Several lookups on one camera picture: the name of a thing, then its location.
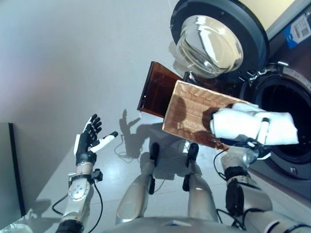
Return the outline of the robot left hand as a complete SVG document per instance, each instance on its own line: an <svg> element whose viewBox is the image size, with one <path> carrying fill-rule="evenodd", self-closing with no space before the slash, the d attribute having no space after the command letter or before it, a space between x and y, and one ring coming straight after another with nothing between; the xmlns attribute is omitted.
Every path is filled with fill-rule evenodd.
<svg viewBox="0 0 311 233"><path fill-rule="evenodd" d="M94 165L97 161L97 152L107 146L119 134L114 131L105 137L99 138L102 130L102 122L97 114L93 114L86 122L81 133L76 135L73 153L76 159L76 166L85 163Z"/></svg>

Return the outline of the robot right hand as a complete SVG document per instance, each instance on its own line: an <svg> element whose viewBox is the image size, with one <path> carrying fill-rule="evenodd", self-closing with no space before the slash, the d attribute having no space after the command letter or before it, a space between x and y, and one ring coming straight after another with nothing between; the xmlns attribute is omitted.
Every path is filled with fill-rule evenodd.
<svg viewBox="0 0 311 233"><path fill-rule="evenodd" d="M265 145L268 135L270 120L264 117L260 123L260 129L255 139L244 138L242 142L237 142L233 146L242 149L241 160L245 164L252 164L256 160L265 160L271 156L270 149Z"/></svg>

